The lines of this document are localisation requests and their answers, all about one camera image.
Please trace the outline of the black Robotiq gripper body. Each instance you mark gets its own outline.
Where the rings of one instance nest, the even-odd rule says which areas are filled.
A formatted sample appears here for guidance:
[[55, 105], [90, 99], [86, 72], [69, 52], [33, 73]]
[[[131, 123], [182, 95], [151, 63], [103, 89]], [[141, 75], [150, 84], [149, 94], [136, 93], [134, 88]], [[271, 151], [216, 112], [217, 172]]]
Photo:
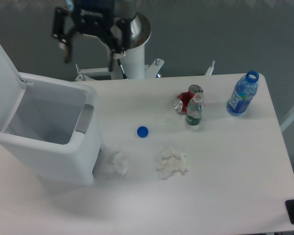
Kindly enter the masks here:
[[113, 0], [74, 0], [72, 12], [78, 32], [100, 38], [110, 50], [117, 49], [117, 40], [111, 32], [114, 3]]

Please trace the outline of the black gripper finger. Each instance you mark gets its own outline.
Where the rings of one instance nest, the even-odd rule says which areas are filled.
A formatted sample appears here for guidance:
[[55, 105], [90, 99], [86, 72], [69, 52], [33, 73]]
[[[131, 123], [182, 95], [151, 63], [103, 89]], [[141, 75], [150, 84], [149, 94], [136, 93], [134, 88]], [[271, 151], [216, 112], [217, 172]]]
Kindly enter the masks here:
[[76, 33], [74, 27], [65, 33], [65, 22], [71, 16], [71, 10], [65, 7], [56, 7], [53, 16], [53, 25], [51, 35], [54, 39], [62, 45], [64, 49], [64, 62], [70, 63], [72, 61], [73, 51], [73, 35]]
[[109, 56], [109, 71], [114, 69], [115, 54], [117, 59], [125, 56], [125, 51], [130, 49], [131, 31], [130, 18], [116, 19], [115, 28], [111, 28], [111, 40], [109, 42], [110, 56]]

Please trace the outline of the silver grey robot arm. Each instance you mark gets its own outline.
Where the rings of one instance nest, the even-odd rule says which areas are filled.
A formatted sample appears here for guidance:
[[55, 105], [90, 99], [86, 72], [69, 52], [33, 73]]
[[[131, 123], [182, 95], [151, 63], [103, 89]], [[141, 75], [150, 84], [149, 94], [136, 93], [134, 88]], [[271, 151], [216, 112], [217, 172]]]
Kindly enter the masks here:
[[68, 0], [66, 3], [66, 7], [55, 8], [51, 33], [64, 48], [64, 62], [72, 60], [76, 34], [94, 36], [109, 48], [109, 71], [112, 71], [114, 56], [130, 49], [136, 1]]

